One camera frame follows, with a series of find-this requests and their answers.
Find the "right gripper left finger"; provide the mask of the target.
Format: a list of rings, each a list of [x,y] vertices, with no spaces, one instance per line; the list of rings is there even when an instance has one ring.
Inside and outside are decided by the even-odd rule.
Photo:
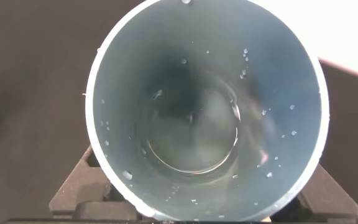
[[[141,218],[108,180],[91,147],[49,202],[54,218]]]

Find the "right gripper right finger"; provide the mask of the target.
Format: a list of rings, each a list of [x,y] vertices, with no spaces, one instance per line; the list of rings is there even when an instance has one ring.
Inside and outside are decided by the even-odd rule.
[[[303,190],[272,215],[273,222],[356,222],[358,204],[319,165]]]

